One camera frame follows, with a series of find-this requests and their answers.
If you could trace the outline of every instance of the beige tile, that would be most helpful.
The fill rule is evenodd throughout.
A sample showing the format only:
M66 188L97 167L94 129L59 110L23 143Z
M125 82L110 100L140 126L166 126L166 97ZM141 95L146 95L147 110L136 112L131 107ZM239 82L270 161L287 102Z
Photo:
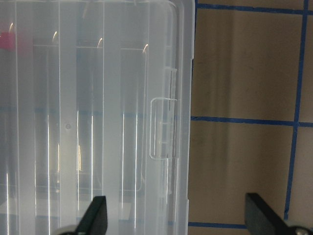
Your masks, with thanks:
M249 235L246 229L188 227L188 235Z
M231 6L271 7L284 9L303 9L302 0L199 0L199 3Z
M199 9L193 116L293 120L301 16Z
M313 16L308 16L304 54L300 121L313 122Z
M289 219L313 227L313 128L298 130Z
M191 122L189 221L244 224L246 192L284 213L292 127Z

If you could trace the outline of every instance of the plastic compartment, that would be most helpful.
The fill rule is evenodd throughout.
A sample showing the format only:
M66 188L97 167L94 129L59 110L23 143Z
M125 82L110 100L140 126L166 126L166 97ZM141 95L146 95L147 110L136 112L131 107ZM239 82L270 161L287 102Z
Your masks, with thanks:
M108 235L187 234L193 0L0 2L0 234L106 195Z

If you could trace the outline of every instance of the blue tape line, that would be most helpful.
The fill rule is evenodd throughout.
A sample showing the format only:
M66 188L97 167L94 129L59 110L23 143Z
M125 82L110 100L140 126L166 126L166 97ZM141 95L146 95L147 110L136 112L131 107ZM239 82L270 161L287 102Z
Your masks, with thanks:
M301 126L301 127L313 127L313 123L311 123L311 122L299 122L299 126Z
M236 11L281 13L281 14L293 14L293 15L302 15L304 13L303 10L268 8L268 7L252 7L252 6L228 6L228 5L204 4L204 3L198 3L196 7L200 9L236 10Z
M220 223L200 223L189 222L189 227L204 227L204 228L222 228L222 229L246 229L244 224L220 224Z
M307 22L308 22L308 4L309 4L308 2L309 0L304 0L303 2L304 10L303 10L302 28L301 28L301 44L300 44L300 55L299 55L297 95L296 95L295 110L294 110L294 123L296 125L293 127L288 183L287 183L287 192L286 192L286 202L285 202L285 212L284 212L284 219L286 220L288 219L289 207L290 207L291 188L292 188L294 161L295 161L295 153L296 153L296 145L297 145L297 134L298 134L298 126L299 126L302 76L303 76L303 64L304 64L303 62L304 62L305 39L306 39L306 34L307 34Z
M246 123L261 125L277 125L277 126L293 126L293 121L279 120L262 120L262 119L245 119L245 118L229 118L229 117L195 117L191 116L192 121L212 121L212 122L230 122L230 123Z

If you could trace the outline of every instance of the plastic storage container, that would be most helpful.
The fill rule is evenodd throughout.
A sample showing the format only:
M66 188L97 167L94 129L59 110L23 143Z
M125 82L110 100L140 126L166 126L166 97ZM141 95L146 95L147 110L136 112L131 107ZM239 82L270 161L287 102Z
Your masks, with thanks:
M193 0L0 2L0 234L106 195L108 235L187 234Z

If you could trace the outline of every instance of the clear plastic box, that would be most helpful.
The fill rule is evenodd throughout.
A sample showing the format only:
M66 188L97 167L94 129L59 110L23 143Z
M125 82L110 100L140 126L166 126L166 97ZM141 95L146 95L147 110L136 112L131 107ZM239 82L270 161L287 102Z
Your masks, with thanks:
M108 235L183 235L193 0L0 1L0 234L106 195Z

